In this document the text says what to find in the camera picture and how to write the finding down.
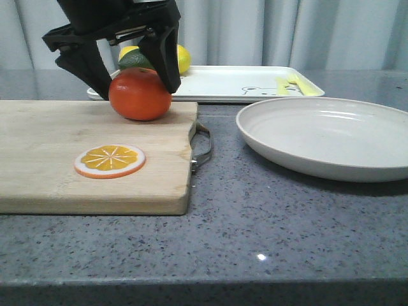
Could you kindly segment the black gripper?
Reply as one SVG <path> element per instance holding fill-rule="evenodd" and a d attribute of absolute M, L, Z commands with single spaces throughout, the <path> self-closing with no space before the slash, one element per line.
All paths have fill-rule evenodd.
<path fill-rule="evenodd" d="M 85 82 L 104 100 L 112 78 L 99 53 L 97 40 L 111 45 L 143 36 L 138 46 L 173 94 L 181 85 L 177 55 L 180 13 L 175 1 L 59 1 L 69 24 L 50 30 L 43 41 L 55 60 Z"/>

